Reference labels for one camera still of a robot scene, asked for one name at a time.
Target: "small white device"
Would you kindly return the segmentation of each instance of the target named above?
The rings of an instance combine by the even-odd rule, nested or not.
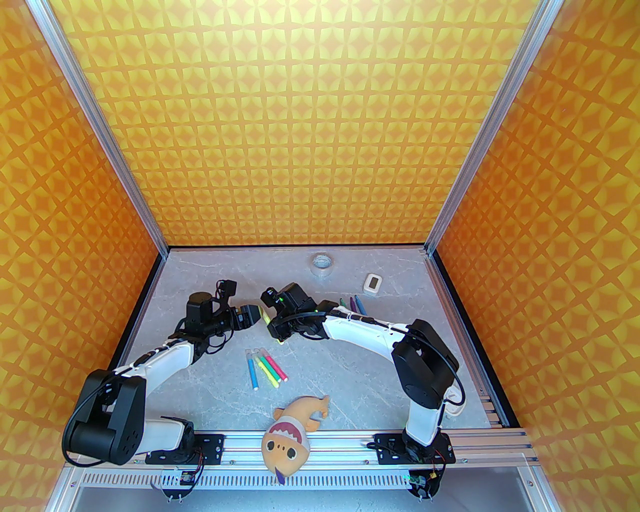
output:
[[[367,278],[364,280],[364,284],[362,285],[362,291],[367,295],[371,295],[375,297],[378,295],[380,291],[380,286],[382,285],[382,277],[378,274],[369,274]]]

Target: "yellow marker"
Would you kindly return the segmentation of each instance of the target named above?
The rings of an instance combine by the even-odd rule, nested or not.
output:
[[[260,308],[260,316],[264,320],[264,323],[269,325],[269,322],[271,322],[271,318],[269,318],[269,314],[262,308]]]
[[[276,379],[273,378],[273,375],[271,375],[271,373],[269,373],[269,370],[267,370],[267,367],[264,365],[264,363],[262,361],[260,361],[260,358],[258,357],[258,355],[256,353],[253,354],[253,361],[260,367],[260,369],[264,372],[264,374],[267,376],[267,379],[269,379],[269,382],[271,384],[273,384],[273,387],[275,388],[279,388],[280,384],[278,384],[278,381]]]

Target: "highlighter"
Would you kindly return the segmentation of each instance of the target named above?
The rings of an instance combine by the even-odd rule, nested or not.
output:
[[[289,380],[289,377],[287,377],[287,374],[282,371],[282,368],[278,366],[278,364],[273,360],[273,357],[269,355],[269,353],[265,348],[260,349],[260,354],[269,362],[271,367],[278,373],[278,376],[280,377],[281,380],[284,380],[285,382]]]
[[[276,372],[273,368],[273,366],[271,365],[271,363],[269,362],[269,360],[264,356],[264,354],[262,353],[262,350],[255,350],[256,354],[258,355],[258,359],[260,359],[260,361],[262,361],[262,364],[264,364],[264,366],[266,367],[266,369],[269,371],[269,373],[271,374],[271,376],[277,380],[277,382],[281,382],[282,378],[280,377],[280,375],[278,374],[278,372]]]
[[[258,386],[258,379],[255,376],[255,366],[253,365],[253,358],[251,357],[251,351],[247,349],[244,351],[244,353],[246,354],[246,363],[249,366],[249,377],[251,378],[251,386],[253,387],[253,390],[256,391],[257,389],[259,389],[259,386]]]
[[[279,388],[280,384],[278,384],[278,381],[274,379],[273,375],[269,373],[269,370],[267,370],[267,367],[264,365],[262,361],[260,361],[258,354],[255,352],[253,353],[253,361],[258,365],[258,368],[260,368],[260,370],[264,372],[264,374],[267,376],[267,379],[269,379],[269,382],[271,383],[271,385],[275,388]]]

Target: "clear tape roll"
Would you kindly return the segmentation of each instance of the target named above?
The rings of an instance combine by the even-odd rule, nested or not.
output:
[[[311,273],[317,277],[327,277],[333,272],[333,258],[328,254],[314,254],[311,256]]]

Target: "plush shark toy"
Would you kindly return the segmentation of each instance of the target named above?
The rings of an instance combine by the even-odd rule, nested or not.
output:
[[[321,412],[326,418],[329,396],[298,398],[286,409],[277,408],[273,412],[275,423],[262,437],[262,459],[265,466],[275,473],[278,482],[284,485],[284,477],[293,475],[309,458],[307,431],[315,432],[320,426],[312,420],[314,412]]]

